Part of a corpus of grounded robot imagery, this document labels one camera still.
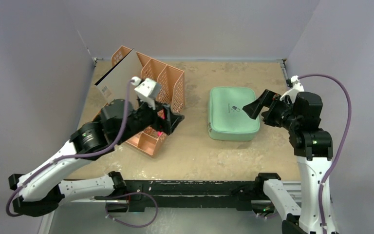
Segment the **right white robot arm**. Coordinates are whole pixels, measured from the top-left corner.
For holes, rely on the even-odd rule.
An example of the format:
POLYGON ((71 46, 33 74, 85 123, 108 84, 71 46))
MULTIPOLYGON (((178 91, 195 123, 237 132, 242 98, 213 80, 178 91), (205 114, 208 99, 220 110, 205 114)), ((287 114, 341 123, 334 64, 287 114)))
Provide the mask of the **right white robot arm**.
POLYGON ((298 92, 294 100, 265 90, 242 110, 252 119, 262 116, 266 125, 284 128, 297 158, 301 184, 301 205, 285 191, 273 173, 260 173, 254 192, 268 197, 279 213, 284 234, 336 234, 330 198, 328 170, 332 166, 333 141, 320 128, 321 97, 298 92))

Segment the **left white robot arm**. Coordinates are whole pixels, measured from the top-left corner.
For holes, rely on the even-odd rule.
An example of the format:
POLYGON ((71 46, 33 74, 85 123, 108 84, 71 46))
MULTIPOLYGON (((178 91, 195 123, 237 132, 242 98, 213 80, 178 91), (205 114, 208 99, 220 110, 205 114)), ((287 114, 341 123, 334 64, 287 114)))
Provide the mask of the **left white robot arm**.
POLYGON ((90 122, 74 132, 61 149, 46 162, 26 174, 9 176, 13 191, 5 211, 11 217, 27 215, 39 217, 60 205, 87 197, 121 199, 127 185, 119 172, 85 180, 68 180, 79 168, 98 160, 146 128, 170 135, 184 120, 171 110, 170 105, 156 102, 154 107, 145 102, 133 109, 126 99, 116 99, 101 108, 90 122))

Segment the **mint green storage case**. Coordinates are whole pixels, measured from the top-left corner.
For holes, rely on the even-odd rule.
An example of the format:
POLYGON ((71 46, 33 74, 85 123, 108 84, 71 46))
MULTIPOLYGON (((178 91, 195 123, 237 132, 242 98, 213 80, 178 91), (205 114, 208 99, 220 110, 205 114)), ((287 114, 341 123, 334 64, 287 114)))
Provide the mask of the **mint green storage case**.
POLYGON ((210 90, 208 134, 214 140, 251 141, 260 129, 259 118, 251 119, 243 107, 256 100, 248 87, 218 86, 210 90))

